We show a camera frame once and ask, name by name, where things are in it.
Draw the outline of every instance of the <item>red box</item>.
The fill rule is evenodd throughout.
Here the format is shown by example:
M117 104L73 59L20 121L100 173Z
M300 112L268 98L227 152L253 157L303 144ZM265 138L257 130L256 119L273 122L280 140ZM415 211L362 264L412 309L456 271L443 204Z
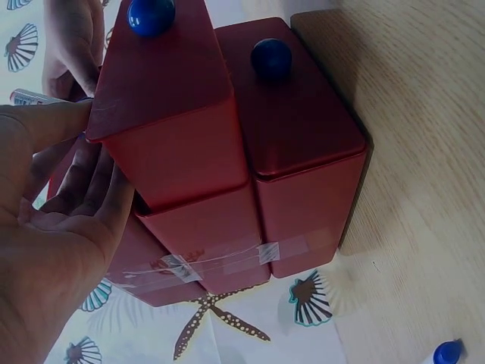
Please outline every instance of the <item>red box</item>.
M248 179L233 87L204 0L140 37L121 3L86 136L101 141L154 211Z
M145 226L219 294L270 277L260 262L261 234L249 181L242 187L163 212L140 216Z
M349 217L365 138L281 19L222 27L216 35L233 81L264 237L279 242L273 274L281 278L325 264ZM266 38L290 47L287 80L264 81L252 69L252 48Z
M57 193L79 142L73 145L52 175L48 198ZM154 307L204 296L206 292L200 284L184 283L170 271L160 269L161 259L169 254L132 213L106 278Z

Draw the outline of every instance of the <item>red wooden block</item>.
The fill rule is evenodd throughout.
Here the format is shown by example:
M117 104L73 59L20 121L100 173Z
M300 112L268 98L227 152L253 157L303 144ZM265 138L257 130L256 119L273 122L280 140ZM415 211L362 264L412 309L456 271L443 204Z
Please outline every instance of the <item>red wooden block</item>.
M86 136L102 141L158 211L248 178L233 87L203 0L178 0L173 26L143 38L121 3Z
M76 141L52 175L48 198L57 193L79 143L80 140ZM154 307L204 296L206 292L199 284L184 283L169 271L160 269L161 258L169 254L132 213L106 278Z
M190 267L211 293L250 287L270 277L268 264L259 259L261 234L249 181L235 190L140 218L172 254L186 261L191 258Z
M365 138L289 27L279 18L216 30L235 89L267 242L279 242L276 277L329 262L342 236L367 152ZM291 76L258 79L260 40L283 40Z

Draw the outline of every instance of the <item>tablecloth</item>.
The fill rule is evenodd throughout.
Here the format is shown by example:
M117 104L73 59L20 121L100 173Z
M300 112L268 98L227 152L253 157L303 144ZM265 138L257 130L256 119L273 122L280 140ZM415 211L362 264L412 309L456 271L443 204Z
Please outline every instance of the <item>tablecloth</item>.
M105 46L119 0L104 0ZM15 88L42 92L41 0L0 8L0 100ZM36 201L43 203L45 194ZM46 363L345 364L319 269L261 286L152 308L103 281L66 324Z

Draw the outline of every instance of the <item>seashell print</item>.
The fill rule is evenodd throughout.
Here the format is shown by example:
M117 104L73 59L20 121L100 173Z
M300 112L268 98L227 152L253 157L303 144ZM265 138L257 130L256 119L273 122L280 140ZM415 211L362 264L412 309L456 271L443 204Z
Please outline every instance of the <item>seashell print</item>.
M66 364L101 364L102 356L94 341L85 336L77 345L69 345L64 360Z
M289 302L295 304L296 324L309 327L330 321L332 313L318 271L313 271L304 281L295 279L289 294Z
M27 67L36 55L38 46L37 27L33 24L26 24L16 36L11 37L5 47L8 70L18 72Z
M111 28L109 30L109 32L106 34L106 37L105 37L105 49L108 49L109 41L111 40L111 36L113 35L113 29L114 28Z
M17 10L28 5L32 0L8 0L7 10Z
M113 285L110 281L103 279L94 291L84 300L80 309L84 312L93 312L97 309L101 309L105 303L107 303L112 287Z

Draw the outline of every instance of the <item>table surface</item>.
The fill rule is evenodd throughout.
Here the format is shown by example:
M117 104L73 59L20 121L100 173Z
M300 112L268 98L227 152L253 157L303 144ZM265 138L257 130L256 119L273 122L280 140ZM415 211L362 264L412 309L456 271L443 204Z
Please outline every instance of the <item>table surface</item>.
M338 1L296 32L374 141L327 280L349 364L485 360L485 2Z

